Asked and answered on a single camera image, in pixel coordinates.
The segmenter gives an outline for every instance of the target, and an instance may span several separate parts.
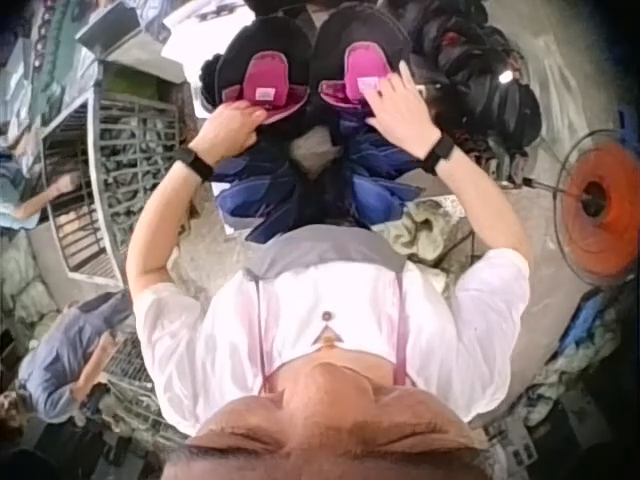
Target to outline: pink shoe lining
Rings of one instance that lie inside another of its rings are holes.
[[[344,80],[323,80],[318,91],[331,105],[360,108],[365,102],[361,89],[378,88],[381,78],[391,73],[382,49],[373,42],[356,42],[344,55]]]
[[[242,85],[222,92],[223,102],[247,100],[267,111],[269,124],[291,115],[309,97],[309,87],[289,85],[289,65],[280,52],[260,52],[251,59]]]

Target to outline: black watch strap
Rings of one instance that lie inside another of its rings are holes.
[[[456,144],[451,140],[451,137],[443,133],[422,161],[422,169],[431,175],[435,175],[436,165],[440,163],[440,160],[448,160],[455,146]]]
[[[208,182],[213,175],[213,167],[202,160],[196,153],[189,148],[181,148],[176,152],[176,157],[187,167],[193,170],[203,182]]]

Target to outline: metal rack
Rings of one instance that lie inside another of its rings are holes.
[[[121,422],[165,446],[177,445],[186,439],[162,417],[135,333],[118,346],[104,373],[108,377],[111,395],[118,404]]]
[[[66,172],[81,176],[48,207],[70,277],[124,285],[133,227],[178,147],[177,115],[173,105],[94,86],[45,129],[45,184]]]

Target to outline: white t-shirt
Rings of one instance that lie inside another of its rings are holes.
[[[261,281],[266,372],[317,350],[327,326],[342,339],[337,346],[395,362],[403,301],[414,384],[465,421],[496,407],[509,387],[509,359],[529,300],[525,259],[490,250],[462,276],[451,308],[415,265],[407,263],[402,275],[402,299],[395,273],[364,263],[326,263]],[[206,311],[170,283],[134,303],[162,414],[183,433],[194,435],[229,401],[259,392],[256,297],[253,282],[238,273]]]

